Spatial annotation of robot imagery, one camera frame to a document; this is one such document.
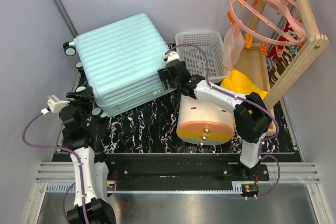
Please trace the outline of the light blue hard-shell suitcase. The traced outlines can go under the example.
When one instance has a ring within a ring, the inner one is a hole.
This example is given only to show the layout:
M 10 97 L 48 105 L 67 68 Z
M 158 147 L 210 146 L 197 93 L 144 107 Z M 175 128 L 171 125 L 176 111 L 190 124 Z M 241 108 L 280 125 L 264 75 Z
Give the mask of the light blue hard-shell suitcase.
M 158 74 L 169 48 L 145 13 L 78 35 L 63 49 L 78 54 L 94 100 L 109 117 L 173 91 Z

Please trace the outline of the white round drum box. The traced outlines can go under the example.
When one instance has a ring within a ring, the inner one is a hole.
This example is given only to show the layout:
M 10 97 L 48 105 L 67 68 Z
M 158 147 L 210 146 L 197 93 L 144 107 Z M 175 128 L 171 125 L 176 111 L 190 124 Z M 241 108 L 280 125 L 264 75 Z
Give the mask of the white round drum box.
M 234 117 L 209 102 L 182 95 L 176 133 L 191 144 L 224 144 L 234 136 Z

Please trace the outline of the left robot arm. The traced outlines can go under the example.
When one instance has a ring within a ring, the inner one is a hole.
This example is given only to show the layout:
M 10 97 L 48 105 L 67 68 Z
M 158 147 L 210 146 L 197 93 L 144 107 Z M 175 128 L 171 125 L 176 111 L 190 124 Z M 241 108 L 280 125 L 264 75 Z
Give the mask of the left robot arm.
M 107 179 L 113 167 L 104 154 L 96 154 L 93 137 L 84 124 L 92 110 L 94 96 L 90 87 L 78 87 L 67 93 L 69 104 L 59 112 L 64 129 L 64 148 L 70 150 L 75 172 L 75 199 L 72 209 L 65 212 L 68 223 L 116 223 L 108 202 Z

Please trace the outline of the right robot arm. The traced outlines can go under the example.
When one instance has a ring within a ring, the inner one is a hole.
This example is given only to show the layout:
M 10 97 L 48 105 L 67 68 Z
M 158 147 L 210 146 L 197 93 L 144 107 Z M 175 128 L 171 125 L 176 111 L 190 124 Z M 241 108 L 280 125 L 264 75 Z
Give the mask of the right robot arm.
M 260 95 L 235 93 L 200 75 L 191 75 L 185 62 L 173 60 L 158 71 L 164 87 L 181 93 L 176 133 L 186 142 L 216 145 L 229 141 L 235 133 L 242 139 L 239 176 L 250 180 L 257 174 L 261 140 L 271 116 Z

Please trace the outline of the white perforated plastic basket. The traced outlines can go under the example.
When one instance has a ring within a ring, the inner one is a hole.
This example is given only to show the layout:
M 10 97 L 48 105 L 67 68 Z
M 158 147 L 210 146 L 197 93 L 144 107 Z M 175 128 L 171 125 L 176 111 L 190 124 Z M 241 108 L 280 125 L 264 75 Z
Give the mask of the white perforated plastic basket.
M 209 80 L 220 83 L 229 77 L 230 70 L 223 65 L 224 44 L 221 34 L 214 30 L 186 31 L 175 35 L 176 49 L 191 75 L 206 75 L 208 69 Z

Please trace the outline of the black marble pattern mat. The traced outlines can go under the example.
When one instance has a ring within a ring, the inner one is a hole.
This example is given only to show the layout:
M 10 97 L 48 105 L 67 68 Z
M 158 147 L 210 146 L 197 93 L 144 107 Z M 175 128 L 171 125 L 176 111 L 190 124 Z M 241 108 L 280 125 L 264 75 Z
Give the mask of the black marble pattern mat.
M 180 93 L 173 91 L 113 118 L 82 116 L 98 153 L 240 153 L 241 138 L 218 146 L 198 147 L 176 134 Z

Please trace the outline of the yellow cloth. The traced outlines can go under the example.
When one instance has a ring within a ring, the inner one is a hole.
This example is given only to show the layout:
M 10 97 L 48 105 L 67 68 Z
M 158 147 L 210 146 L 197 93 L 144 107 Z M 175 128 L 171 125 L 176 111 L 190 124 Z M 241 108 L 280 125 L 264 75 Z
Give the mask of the yellow cloth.
M 220 86 L 224 89 L 242 93 L 251 94 L 255 92 L 260 95 L 262 99 L 268 94 L 267 91 L 260 89 L 256 84 L 254 84 L 244 73 L 233 69 L 230 72 L 230 76 L 223 79 Z

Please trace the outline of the translucent pink plastic bag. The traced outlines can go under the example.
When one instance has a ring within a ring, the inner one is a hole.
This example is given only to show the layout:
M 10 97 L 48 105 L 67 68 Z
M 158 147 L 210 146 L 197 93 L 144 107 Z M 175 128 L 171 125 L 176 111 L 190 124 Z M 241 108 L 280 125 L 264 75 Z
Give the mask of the translucent pink plastic bag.
M 223 65 L 228 70 L 232 70 L 234 65 L 238 62 L 240 53 L 245 45 L 245 39 L 241 32 L 235 35 L 234 29 L 231 27 L 224 36 L 224 52 Z

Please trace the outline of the wooden tray base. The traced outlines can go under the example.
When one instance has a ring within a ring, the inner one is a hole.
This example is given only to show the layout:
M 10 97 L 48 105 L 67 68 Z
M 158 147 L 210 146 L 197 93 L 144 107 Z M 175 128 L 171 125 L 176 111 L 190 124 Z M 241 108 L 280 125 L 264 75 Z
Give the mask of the wooden tray base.
M 244 48 L 234 69 L 246 75 L 259 89 L 270 90 L 266 56 L 259 47 Z

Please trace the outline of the brown striped cloth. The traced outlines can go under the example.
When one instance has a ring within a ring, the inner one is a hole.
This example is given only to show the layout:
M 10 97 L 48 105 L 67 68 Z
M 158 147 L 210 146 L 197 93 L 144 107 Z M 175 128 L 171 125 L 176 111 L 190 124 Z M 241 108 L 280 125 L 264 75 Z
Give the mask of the brown striped cloth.
M 289 49 L 285 49 L 281 57 L 276 57 L 274 60 L 274 65 L 270 70 L 270 83 L 275 84 L 280 76 L 283 74 L 285 69 L 289 66 L 293 58 L 296 56 L 299 50 L 296 50 L 294 54 L 290 52 Z

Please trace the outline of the pink round clip hanger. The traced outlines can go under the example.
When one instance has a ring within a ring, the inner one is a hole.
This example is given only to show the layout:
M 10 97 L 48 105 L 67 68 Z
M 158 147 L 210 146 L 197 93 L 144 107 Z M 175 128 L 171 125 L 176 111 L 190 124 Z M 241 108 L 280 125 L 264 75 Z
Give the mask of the pink round clip hanger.
M 277 15 L 284 18 L 292 29 L 293 35 L 290 35 L 284 29 L 275 24 L 268 16 L 264 15 L 262 10 L 257 9 L 258 4 L 264 4 L 271 8 Z M 276 55 L 280 55 L 285 47 L 298 48 L 307 39 L 307 34 L 303 27 L 301 17 L 296 17 L 290 8 L 298 10 L 298 4 L 294 0 L 230 0 L 227 17 L 231 27 L 237 36 L 241 32 L 245 39 L 244 47 L 250 48 L 255 40 L 259 41 L 262 54 L 266 54 L 270 46 L 275 47 Z M 241 18 L 241 12 L 248 12 L 256 22 L 262 23 L 265 27 L 278 35 L 272 39 L 264 33 L 259 32 L 256 27 L 245 24 Z

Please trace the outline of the wooden hanger rack frame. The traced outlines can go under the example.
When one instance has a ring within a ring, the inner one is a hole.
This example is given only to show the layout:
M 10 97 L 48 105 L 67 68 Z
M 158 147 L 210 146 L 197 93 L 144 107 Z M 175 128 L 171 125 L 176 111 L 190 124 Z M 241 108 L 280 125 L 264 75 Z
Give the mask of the wooden hanger rack frame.
M 329 44 L 328 37 L 320 34 L 309 1 L 296 0 L 296 2 L 307 34 L 307 40 L 277 82 L 270 86 L 270 90 L 264 99 L 265 106 L 269 110 L 286 94 Z M 253 43 L 251 47 L 260 46 Z

